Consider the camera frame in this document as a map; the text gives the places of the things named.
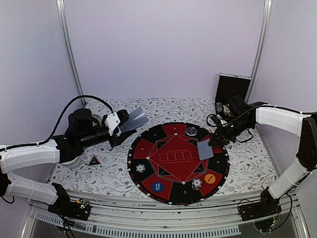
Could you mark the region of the black white dealer button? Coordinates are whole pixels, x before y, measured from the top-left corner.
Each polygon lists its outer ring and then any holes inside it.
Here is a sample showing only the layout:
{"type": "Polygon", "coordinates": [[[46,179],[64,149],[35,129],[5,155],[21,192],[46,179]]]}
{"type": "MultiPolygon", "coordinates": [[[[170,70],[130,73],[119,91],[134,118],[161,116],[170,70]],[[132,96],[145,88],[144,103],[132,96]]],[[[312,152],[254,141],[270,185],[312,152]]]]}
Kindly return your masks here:
{"type": "Polygon", "coordinates": [[[186,128],[186,134],[188,136],[195,136],[197,135],[198,131],[194,126],[189,126],[186,128]]]}

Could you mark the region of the blue small blind button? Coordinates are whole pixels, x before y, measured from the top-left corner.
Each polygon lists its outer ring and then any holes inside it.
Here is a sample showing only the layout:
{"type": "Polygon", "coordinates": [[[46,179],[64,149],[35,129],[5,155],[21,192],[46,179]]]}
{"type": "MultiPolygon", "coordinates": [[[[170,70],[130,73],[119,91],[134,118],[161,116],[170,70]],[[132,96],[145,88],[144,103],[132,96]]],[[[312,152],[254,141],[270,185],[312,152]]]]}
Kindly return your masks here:
{"type": "Polygon", "coordinates": [[[152,184],[152,191],[155,193],[160,193],[164,190],[164,185],[162,182],[154,182],[152,184]]]}

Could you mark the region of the orange big blind button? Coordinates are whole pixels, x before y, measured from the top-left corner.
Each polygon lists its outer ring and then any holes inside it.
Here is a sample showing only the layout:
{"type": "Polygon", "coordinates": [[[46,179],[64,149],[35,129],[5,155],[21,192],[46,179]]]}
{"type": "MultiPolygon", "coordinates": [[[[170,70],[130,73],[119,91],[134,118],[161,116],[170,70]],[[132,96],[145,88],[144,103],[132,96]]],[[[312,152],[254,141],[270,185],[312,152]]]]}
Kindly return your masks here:
{"type": "Polygon", "coordinates": [[[205,175],[205,182],[208,184],[213,184],[216,181],[216,177],[213,174],[206,174],[205,175]]]}

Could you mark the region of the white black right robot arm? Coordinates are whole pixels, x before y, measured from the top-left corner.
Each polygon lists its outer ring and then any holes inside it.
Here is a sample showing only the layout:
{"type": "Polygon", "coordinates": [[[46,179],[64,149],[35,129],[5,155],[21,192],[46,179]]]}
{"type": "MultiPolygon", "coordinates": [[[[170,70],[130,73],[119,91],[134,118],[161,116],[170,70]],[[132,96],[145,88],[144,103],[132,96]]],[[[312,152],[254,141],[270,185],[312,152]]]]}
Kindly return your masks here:
{"type": "Polygon", "coordinates": [[[317,168],[317,114],[291,110],[265,102],[248,104],[242,96],[234,96],[227,104],[218,104],[217,113],[211,115],[215,131],[210,146],[224,146],[237,142],[242,132],[256,125],[269,126],[297,138],[298,151],[293,162],[264,189],[260,201],[252,209],[267,216],[278,208],[280,198],[298,186],[317,168]]]}

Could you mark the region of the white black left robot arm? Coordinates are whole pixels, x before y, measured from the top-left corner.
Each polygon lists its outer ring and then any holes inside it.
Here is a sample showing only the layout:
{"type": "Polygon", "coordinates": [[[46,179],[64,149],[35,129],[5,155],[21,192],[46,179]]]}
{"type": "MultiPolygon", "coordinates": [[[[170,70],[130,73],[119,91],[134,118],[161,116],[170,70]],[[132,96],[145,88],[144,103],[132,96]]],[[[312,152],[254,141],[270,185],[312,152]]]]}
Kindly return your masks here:
{"type": "Polygon", "coordinates": [[[111,147],[120,145],[134,130],[117,135],[119,126],[129,119],[126,110],[111,111],[98,120],[86,108],[75,110],[68,116],[68,128],[62,135],[51,135],[44,141],[1,146],[0,148],[0,195],[18,196],[53,205],[63,215],[70,215],[73,203],[57,183],[41,183],[20,177],[14,170],[40,165],[70,165],[86,148],[109,142],[111,147]]]}

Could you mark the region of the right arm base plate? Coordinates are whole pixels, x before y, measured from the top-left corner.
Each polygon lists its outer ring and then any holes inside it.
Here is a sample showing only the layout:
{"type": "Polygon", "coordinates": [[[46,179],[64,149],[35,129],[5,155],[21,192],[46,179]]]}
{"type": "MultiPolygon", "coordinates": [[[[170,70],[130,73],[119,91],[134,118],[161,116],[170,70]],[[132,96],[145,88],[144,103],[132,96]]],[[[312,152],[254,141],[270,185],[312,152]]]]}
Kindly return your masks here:
{"type": "Polygon", "coordinates": [[[259,202],[249,202],[238,205],[237,210],[243,221],[263,218],[282,211],[279,205],[280,199],[262,197],[259,202]]]}

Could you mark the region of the blue playing card deck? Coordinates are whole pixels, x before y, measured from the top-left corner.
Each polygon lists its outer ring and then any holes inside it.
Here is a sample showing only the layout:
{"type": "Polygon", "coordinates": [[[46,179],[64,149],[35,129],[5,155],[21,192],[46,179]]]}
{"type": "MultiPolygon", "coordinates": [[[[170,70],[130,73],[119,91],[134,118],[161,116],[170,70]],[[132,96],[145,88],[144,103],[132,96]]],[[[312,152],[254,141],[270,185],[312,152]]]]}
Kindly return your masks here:
{"type": "Polygon", "coordinates": [[[148,122],[148,118],[142,108],[137,108],[129,114],[129,119],[119,126],[121,132],[135,130],[148,122]]]}

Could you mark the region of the white blue poker chip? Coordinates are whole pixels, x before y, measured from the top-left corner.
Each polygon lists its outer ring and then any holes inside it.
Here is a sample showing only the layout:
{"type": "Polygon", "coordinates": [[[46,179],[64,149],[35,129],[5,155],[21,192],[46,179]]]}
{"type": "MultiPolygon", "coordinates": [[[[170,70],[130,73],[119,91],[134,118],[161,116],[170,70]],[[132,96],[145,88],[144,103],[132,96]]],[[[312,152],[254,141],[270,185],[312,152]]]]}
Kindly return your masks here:
{"type": "Polygon", "coordinates": [[[146,166],[144,164],[138,164],[135,168],[136,172],[144,173],[146,170],[146,166]]]}

